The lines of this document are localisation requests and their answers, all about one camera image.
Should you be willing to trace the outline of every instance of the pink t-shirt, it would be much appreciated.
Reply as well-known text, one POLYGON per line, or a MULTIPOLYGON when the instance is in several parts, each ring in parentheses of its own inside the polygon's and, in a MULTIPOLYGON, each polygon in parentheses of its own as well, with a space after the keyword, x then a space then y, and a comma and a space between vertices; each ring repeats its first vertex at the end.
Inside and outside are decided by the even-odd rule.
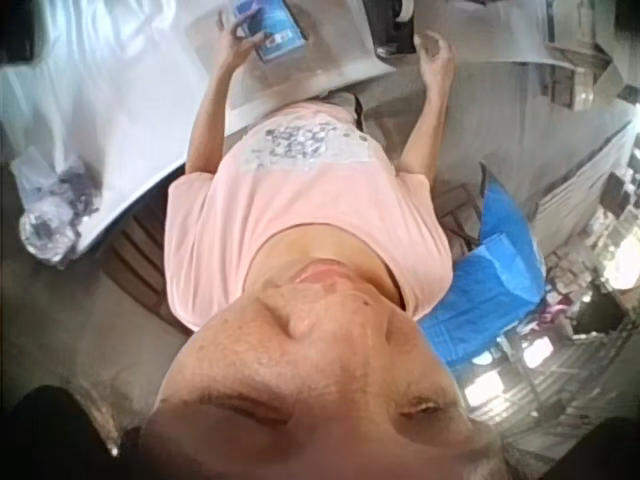
POLYGON ((308 224, 339 227, 369 245, 416 320, 451 284, 427 179, 396 173, 346 110, 308 102, 251 130, 215 177, 196 173, 171 185, 165 263, 173 313, 198 330, 242 294, 265 242, 308 224))

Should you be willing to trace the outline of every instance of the smartphone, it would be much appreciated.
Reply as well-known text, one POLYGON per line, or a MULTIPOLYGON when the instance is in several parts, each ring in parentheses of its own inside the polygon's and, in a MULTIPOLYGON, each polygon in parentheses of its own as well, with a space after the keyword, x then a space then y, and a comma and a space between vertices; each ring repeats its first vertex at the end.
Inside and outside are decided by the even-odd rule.
POLYGON ((252 9, 259 9, 243 29, 250 37, 260 32, 267 32, 269 35, 266 43, 256 48, 258 57, 264 63, 280 58, 307 43, 300 26, 283 0, 232 0, 232 2, 236 17, 252 9))

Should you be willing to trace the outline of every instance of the plastic bag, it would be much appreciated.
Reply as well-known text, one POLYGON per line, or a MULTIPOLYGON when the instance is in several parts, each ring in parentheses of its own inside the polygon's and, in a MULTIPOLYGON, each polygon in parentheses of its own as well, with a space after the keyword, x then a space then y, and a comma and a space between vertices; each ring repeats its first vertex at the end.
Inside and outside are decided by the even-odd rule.
POLYGON ((30 147, 11 163, 11 171, 25 207, 19 223, 22 243, 41 261, 64 267, 80 238, 78 226, 99 208, 99 191, 77 157, 67 159, 56 174, 30 147))

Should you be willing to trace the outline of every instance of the lips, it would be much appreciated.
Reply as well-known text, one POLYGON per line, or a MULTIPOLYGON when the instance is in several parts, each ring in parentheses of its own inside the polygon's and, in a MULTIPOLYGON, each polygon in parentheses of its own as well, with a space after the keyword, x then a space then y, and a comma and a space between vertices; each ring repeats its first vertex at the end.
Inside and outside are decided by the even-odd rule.
POLYGON ((293 283, 322 284, 336 279, 353 281, 354 275, 337 260, 316 260, 307 264, 293 276, 293 283))

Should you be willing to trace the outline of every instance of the woman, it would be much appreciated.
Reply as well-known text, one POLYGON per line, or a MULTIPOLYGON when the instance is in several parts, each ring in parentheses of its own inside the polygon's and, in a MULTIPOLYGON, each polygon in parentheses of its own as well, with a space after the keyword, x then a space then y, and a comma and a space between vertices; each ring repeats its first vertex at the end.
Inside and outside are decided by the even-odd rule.
POLYGON ((168 295, 196 333, 145 428, 147 458, 178 478, 491 470, 415 324, 452 279, 430 186, 455 50, 430 33, 430 57, 416 38, 428 96, 395 166, 353 113, 320 102, 272 115, 223 159, 231 79, 265 40, 238 37, 250 16, 220 19, 218 68, 169 193, 168 295))

